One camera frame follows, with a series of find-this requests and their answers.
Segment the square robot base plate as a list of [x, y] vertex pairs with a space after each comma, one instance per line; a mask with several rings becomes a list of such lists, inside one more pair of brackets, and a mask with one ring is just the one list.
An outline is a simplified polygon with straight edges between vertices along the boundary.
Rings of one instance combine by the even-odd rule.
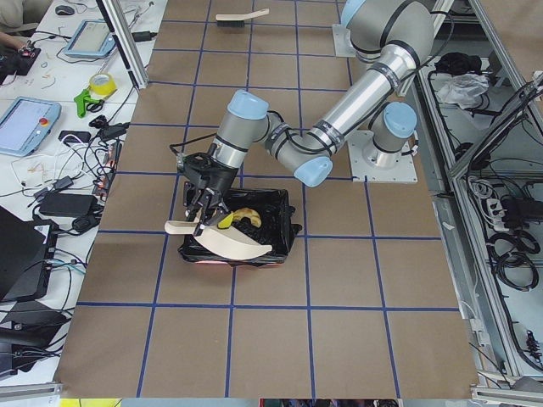
[[347, 142], [354, 182], [417, 183], [417, 172], [406, 141], [399, 152], [385, 153], [373, 143], [372, 131], [354, 131]]

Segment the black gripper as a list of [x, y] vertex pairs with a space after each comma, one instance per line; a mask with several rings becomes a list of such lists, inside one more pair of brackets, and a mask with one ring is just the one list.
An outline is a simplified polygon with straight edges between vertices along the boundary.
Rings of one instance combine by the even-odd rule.
[[184, 192], [184, 204], [188, 221], [199, 218], [193, 231], [200, 236], [206, 226], [216, 226], [225, 218], [223, 196], [230, 189], [237, 173], [216, 161], [208, 153], [180, 153], [176, 157], [177, 172], [186, 178], [189, 189]]

